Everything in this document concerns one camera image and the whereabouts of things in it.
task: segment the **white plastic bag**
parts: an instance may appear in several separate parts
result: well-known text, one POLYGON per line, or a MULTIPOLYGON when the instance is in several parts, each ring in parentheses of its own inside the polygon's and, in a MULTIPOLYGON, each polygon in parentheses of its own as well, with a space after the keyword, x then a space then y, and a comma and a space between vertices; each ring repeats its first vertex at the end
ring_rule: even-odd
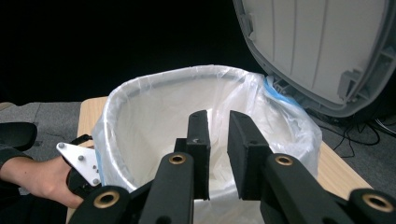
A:
POLYGON ((208 111, 210 201, 196 200, 194 223, 263 223, 259 202, 238 199, 227 155, 230 110, 252 117, 274 152, 318 173, 320 128, 271 79, 228 66, 196 66, 138 77, 109 95, 92 136, 104 185, 135 190, 187 136, 189 115, 208 111))

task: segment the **metal bracket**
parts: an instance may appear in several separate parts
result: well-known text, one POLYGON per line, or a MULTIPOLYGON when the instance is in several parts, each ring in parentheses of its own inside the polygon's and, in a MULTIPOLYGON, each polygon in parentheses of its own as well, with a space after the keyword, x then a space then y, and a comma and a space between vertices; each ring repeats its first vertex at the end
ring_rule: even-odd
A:
MULTIPOLYGON (((209 199, 210 139, 206 124, 205 111, 192 114, 187 138, 178 138, 175 152, 162 158, 154 180, 131 193, 117 186, 94 190, 69 223, 191 224, 193 200, 209 199)), ((73 157, 66 158, 76 166, 82 163, 80 155, 85 158, 83 151, 94 153, 67 147, 63 144, 58 149, 72 151, 73 157)), ((330 194, 297 159, 274 154, 248 115, 230 112, 227 152, 239 197, 261 201, 265 223, 393 224, 396 220, 396 200, 380 191, 355 189, 348 201, 330 194)))
POLYGON ((91 186, 101 183, 94 149, 66 143, 58 143, 56 148, 91 186))

